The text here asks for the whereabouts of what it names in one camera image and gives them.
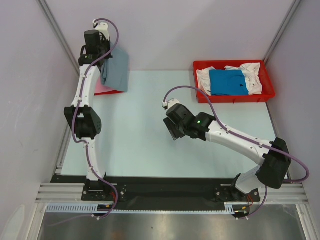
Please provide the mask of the white t-shirt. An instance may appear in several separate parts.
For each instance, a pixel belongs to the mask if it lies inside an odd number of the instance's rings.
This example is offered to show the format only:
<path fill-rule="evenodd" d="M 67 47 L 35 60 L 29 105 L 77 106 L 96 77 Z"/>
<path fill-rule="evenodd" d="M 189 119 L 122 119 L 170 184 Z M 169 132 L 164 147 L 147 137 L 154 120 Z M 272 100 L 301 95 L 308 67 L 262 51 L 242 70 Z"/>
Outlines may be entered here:
<path fill-rule="evenodd" d="M 239 67 L 227 65 L 222 70 L 241 70 L 245 77 L 246 87 L 248 89 L 248 96 L 252 96 L 262 94 L 262 84 L 260 81 L 260 77 L 258 76 L 258 71 L 260 67 L 260 63 L 244 63 Z M 197 70 L 196 76 L 198 77 L 200 90 L 205 92 L 208 96 L 217 96 L 211 95 L 211 81 L 209 76 L 210 70 L 217 70 L 217 68 L 208 67 L 203 70 Z"/>

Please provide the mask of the black mounting base plate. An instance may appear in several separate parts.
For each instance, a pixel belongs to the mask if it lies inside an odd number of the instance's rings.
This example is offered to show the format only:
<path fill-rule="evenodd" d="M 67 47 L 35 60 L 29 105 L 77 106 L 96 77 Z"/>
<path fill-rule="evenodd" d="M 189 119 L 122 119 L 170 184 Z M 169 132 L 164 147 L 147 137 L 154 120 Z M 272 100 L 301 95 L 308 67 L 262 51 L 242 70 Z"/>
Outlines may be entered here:
<path fill-rule="evenodd" d="M 231 204 L 234 211 L 244 211 L 250 204 L 264 203 L 263 198 L 254 194 L 256 188 L 248 194 L 243 194 L 233 188 L 230 178 L 151 178 L 151 177 L 107 177 L 105 181 L 90 181 L 85 176 L 54 175 L 50 183 L 84 184 L 80 204 L 108 204 L 114 211 L 118 203 L 150 202 L 180 202 L 197 201 L 200 203 Z M 129 190 L 131 193 L 155 193 L 173 191 L 178 193 L 200 193 L 200 197 L 147 197 L 133 195 L 128 199 L 120 199 L 120 191 Z"/>

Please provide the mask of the left aluminium corner post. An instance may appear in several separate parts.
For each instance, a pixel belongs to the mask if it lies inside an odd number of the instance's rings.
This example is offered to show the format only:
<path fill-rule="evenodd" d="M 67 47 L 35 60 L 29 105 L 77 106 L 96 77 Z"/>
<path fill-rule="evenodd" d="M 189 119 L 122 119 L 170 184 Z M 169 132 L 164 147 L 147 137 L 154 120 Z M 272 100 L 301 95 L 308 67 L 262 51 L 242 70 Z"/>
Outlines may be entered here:
<path fill-rule="evenodd" d="M 66 54 L 69 62 L 71 63 L 74 72 L 79 77 L 80 76 L 79 64 L 76 61 L 76 58 L 75 58 L 74 54 L 72 53 L 71 47 L 68 44 L 50 6 L 48 5 L 46 0 L 36 0 L 36 3 L 38 4 L 39 8 L 41 9 L 46 21 L 49 24 L 49 27 L 53 31 L 55 37 L 57 38 L 59 44 L 62 47 L 64 53 Z"/>

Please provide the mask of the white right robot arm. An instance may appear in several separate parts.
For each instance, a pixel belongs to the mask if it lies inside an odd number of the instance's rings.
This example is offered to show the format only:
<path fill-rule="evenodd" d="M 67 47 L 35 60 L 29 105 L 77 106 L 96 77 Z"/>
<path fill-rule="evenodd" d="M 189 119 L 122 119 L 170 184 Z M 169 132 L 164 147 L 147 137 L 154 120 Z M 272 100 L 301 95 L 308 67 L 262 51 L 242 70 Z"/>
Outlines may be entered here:
<path fill-rule="evenodd" d="M 287 157 L 286 142 L 280 138 L 267 141 L 252 137 L 227 125 L 219 124 L 212 115 L 201 112 L 193 115 L 177 99 L 162 103 L 166 111 L 163 120 L 174 140 L 188 136 L 227 147 L 252 160 L 256 167 L 238 174 L 230 188 L 231 196 L 242 201 L 257 188 L 280 189 L 291 160 Z"/>

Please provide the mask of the folded pink t-shirt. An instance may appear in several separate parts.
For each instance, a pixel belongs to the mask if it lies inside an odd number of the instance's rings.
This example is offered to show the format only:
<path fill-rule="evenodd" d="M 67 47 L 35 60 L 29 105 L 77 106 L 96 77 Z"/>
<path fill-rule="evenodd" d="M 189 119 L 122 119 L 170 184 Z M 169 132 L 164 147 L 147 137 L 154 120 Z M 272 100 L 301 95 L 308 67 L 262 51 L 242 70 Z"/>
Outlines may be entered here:
<path fill-rule="evenodd" d="M 104 86 L 101 84 L 100 81 L 97 82 L 95 87 L 95 95 L 108 95 L 108 94 L 114 94 L 116 90 L 114 90 L 111 87 Z"/>

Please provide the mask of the blue t-shirt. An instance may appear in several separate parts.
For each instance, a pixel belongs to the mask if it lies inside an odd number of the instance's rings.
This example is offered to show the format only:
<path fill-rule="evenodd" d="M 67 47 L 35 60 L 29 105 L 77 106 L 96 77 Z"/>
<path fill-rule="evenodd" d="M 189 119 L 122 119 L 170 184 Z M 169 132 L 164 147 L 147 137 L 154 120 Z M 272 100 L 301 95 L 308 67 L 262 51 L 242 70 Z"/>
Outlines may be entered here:
<path fill-rule="evenodd" d="M 248 96 L 245 76 L 241 70 L 213 69 L 209 71 L 212 96 Z"/>

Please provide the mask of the folded red t-shirt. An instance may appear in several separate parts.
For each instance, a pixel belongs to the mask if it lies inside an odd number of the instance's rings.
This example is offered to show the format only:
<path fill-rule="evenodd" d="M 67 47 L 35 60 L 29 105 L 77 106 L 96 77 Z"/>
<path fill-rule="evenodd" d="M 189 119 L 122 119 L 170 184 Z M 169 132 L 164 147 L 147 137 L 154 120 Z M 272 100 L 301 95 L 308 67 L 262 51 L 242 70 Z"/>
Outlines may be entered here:
<path fill-rule="evenodd" d="M 118 91 L 113 88 L 107 87 L 107 86 L 97 86 L 95 88 L 94 95 L 95 96 L 101 96 L 101 95 L 115 95 L 115 94 L 121 94 L 124 93 L 123 91 Z"/>

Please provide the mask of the aluminium frame rail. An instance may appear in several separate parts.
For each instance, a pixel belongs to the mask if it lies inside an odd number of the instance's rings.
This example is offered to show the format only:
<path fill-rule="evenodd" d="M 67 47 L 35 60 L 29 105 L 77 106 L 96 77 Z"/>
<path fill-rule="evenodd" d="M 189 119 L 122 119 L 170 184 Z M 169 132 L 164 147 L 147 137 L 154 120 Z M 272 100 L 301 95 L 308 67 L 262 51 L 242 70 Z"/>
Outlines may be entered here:
<path fill-rule="evenodd" d="M 36 196 L 36 203 L 80 203 L 83 195 L 83 183 L 42 183 Z M 259 195 L 262 199 L 265 194 L 266 204 L 294 204 L 305 205 L 308 204 L 308 198 L 305 193 L 305 189 L 302 184 L 284 184 L 280 189 L 268 190 L 259 188 L 254 191 L 255 195 Z M 137 195 L 143 197 L 153 198 L 186 198 L 186 197 L 200 197 L 202 193 L 190 193 L 190 192 L 173 192 L 173 191 L 160 191 L 153 193 L 138 193 L 137 191 L 130 192 L 127 190 L 121 190 L 118 194 L 120 199 L 128 199 L 129 197 Z"/>

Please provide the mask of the grey polo shirt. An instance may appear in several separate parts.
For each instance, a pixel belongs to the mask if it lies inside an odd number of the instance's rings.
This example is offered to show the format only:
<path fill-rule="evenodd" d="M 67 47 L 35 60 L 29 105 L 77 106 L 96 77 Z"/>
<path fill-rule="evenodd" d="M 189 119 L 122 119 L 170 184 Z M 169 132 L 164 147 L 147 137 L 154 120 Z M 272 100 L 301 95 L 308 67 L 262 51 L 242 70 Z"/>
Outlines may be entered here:
<path fill-rule="evenodd" d="M 129 55 L 116 46 L 111 53 L 112 58 L 105 60 L 101 72 L 100 82 L 106 87 L 126 93 L 129 86 Z"/>

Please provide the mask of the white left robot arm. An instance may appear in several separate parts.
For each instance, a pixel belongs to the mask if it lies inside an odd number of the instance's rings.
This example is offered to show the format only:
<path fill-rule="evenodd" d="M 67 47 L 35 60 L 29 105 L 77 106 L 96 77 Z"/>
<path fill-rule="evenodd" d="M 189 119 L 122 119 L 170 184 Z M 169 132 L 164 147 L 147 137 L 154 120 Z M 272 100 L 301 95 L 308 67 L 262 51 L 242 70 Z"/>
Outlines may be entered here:
<path fill-rule="evenodd" d="M 105 61 L 112 57 L 109 25 L 95 20 L 93 29 L 84 32 L 84 40 L 85 45 L 82 46 L 78 59 L 79 82 L 76 94 L 71 106 L 64 108 L 64 116 L 73 141 L 83 144 L 87 162 L 86 178 L 89 181 L 100 181 L 106 175 L 97 150 L 102 120 L 93 108 L 93 98 L 101 78 L 101 69 Z"/>

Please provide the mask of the aluminium corner post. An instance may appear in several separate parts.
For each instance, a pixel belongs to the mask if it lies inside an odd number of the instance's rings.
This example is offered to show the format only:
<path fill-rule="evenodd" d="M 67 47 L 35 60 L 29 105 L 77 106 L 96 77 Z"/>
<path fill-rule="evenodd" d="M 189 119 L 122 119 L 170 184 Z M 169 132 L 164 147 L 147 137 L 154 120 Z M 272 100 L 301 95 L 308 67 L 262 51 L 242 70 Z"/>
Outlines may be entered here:
<path fill-rule="evenodd" d="M 71 63 L 74 72 L 79 77 L 80 76 L 79 64 L 76 61 L 76 58 L 75 58 L 74 54 L 72 53 L 71 47 L 68 44 L 50 6 L 48 5 L 46 0 L 36 0 L 36 3 L 38 4 L 39 8 L 41 9 L 46 21 L 49 24 L 49 27 L 53 31 L 55 37 L 57 38 L 59 44 L 62 47 L 64 53 L 66 54 L 69 62 Z"/>
<path fill-rule="evenodd" d="M 290 5 L 282 23 L 280 24 L 279 29 L 277 30 L 275 37 L 273 38 L 269 48 L 267 49 L 264 57 L 263 62 L 264 65 L 267 66 L 270 62 L 277 46 L 279 45 L 282 37 L 285 35 L 288 27 L 290 26 L 292 20 L 294 19 L 296 13 L 298 12 L 299 8 L 301 7 L 304 0 L 293 0 L 292 4 Z"/>

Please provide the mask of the red plastic bin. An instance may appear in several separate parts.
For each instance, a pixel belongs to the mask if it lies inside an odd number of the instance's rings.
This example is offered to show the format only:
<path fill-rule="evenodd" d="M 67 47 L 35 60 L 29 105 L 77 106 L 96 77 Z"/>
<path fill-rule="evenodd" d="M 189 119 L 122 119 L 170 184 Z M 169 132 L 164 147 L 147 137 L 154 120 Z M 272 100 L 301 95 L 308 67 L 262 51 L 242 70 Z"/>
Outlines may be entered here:
<path fill-rule="evenodd" d="M 262 60 L 198 60 L 193 62 L 193 74 L 195 86 L 200 89 L 197 70 L 203 70 L 208 67 L 222 70 L 225 66 L 240 67 L 242 64 L 259 63 L 260 69 L 258 76 L 262 83 L 262 94 L 254 94 L 252 96 L 208 96 L 212 103 L 262 103 L 276 96 L 272 81 L 269 77 L 266 66 Z"/>

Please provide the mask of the right aluminium corner post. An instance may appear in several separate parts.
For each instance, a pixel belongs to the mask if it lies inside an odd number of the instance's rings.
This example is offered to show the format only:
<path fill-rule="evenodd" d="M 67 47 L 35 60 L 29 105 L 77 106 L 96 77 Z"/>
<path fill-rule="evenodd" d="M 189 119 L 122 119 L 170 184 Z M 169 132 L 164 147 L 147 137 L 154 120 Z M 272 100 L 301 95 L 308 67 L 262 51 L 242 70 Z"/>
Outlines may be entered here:
<path fill-rule="evenodd" d="M 277 46 L 279 45 L 282 37 L 285 35 L 288 27 L 290 26 L 292 20 L 294 19 L 296 13 L 298 12 L 299 8 L 301 7 L 304 0 L 293 0 L 292 4 L 290 5 L 282 23 L 280 24 L 279 29 L 277 30 L 275 37 L 273 38 L 269 48 L 267 49 L 264 57 L 263 62 L 264 65 L 267 66 L 270 62 Z"/>

